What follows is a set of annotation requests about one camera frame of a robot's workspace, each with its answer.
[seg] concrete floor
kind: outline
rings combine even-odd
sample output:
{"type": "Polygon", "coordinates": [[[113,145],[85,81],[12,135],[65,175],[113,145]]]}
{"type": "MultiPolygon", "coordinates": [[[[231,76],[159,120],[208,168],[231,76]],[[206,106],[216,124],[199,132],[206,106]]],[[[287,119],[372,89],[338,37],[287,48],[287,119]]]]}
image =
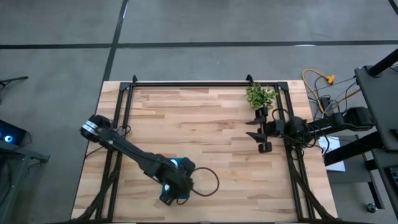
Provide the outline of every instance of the concrete floor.
{"type": "MultiPolygon", "coordinates": [[[[0,44],[110,44],[121,4],[0,0],[0,44]]],[[[119,42],[396,40],[397,21],[387,0],[130,0],[119,42]]],[[[303,69],[315,68],[339,82],[397,47],[118,49],[109,79],[299,80],[303,69]]],[[[26,177],[14,223],[69,219],[87,145],[78,129],[95,112],[108,55],[109,49],[0,50],[0,79],[29,76],[1,92],[0,118],[32,133],[29,149],[51,155],[26,177]]],[[[317,76],[307,77],[313,83],[317,76]]],[[[352,82],[320,94],[336,97],[352,82]]],[[[361,94],[348,104],[365,106],[361,94]]],[[[370,214],[363,208],[371,202],[366,184],[331,187],[340,218],[397,223],[385,191],[386,209],[370,214]]]]}

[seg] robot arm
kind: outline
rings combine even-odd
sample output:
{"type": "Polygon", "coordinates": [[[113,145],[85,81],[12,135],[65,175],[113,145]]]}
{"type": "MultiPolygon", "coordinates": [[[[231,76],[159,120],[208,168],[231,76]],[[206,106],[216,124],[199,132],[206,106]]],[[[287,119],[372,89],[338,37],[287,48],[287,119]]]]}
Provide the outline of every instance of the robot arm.
{"type": "Polygon", "coordinates": [[[195,164],[190,159],[184,158],[176,166],[161,154],[144,152],[121,137],[118,131],[112,128],[110,120],[104,116],[91,116],[80,128],[80,133],[89,141],[98,142],[108,150],[122,152],[135,160],[145,175],[159,184],[168,185],[166,194],[159,197],[167,205],[181,195],[189,195],[193,188],[193,180],[190,176],[195,169],[195,164]]]}

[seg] white paper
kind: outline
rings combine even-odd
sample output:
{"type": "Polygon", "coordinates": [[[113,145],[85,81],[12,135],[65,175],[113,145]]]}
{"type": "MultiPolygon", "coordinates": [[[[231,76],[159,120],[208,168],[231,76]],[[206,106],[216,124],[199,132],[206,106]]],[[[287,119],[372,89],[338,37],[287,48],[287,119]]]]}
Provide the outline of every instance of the white paper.
{"type": "MultiPolygon", "coordinates": [[[[338,139],[338,137],[328,137],[329,140],[329,150],[327,153],[338,149],[340,147],[340,141],[338,139]]],[[[320,137],[319,138],[319,146],[323,148],[323,150],[325,150],[328,147],[328,142],[326,141],[325,137],[320,137]]],[[[346,171],[346,167],[344,166],[344,162],[337,162],[335,164],[332,165],[328,165],[326,167],[326,170],[331,170],[331,171],[340,171],[340,172],[345,172],[346,171]]]]}

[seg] potted plant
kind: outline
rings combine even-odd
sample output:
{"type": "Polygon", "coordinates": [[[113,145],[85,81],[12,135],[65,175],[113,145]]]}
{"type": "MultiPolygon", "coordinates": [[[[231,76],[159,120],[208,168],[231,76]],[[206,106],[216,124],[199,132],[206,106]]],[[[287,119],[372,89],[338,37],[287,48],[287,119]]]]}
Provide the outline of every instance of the potted plant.
{"type": "Polygon", "coordinates": [[[264,106],[267,109],[272,109],[272,100],[278,93],[271,89],[262,89],[260,83],[253,83],[253,85],[246,88],[246,100],[253,109],[258,109],[264,106]]]}

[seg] wooden table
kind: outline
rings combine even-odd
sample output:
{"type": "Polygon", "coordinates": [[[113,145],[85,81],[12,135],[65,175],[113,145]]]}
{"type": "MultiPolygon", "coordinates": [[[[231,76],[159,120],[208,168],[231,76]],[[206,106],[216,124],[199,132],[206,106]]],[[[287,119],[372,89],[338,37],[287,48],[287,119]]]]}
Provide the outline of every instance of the wooden table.
{"type": "MultiPolygon", "coordinates": [[[[295,115],[311,120],[303,82],[287,82],[295,115]]],[[[119,83],[104,82],[98,114],[113,118],[119,83]]],[[[159,201],[161,186],[123,156],[114,222],[296,221],[284,143],[269,138],[273,151],[258,153],[257,144],[245,133],[256,132],[258,126],[245,124],[254,119],[254,110],[244,94],[245,87],[135,88],[129,116],[132,130],[126,139],[144,151],[188,157],[197,167],[213,169],[220,178],[220,189],[211,197],[192,193],[185,205],[173,203],[168,207],[159,201]]],[[[87,153],[96,148],[97,144],[90,143],[87,153]]],[[[105,157],[106,150],[101,149],[86,159],[73,218],[82,214],[98,193],[105,157]]],[[[306,149],[304,161],[311,190],[336,217],[321,152],[315,147],[306,149]]],[[[200,192],[208,193],[216,187],[208,171],[199,170],[192,178],[200,192]]],[[[302,192],[300,198],[305,210],[302,192]]]]}

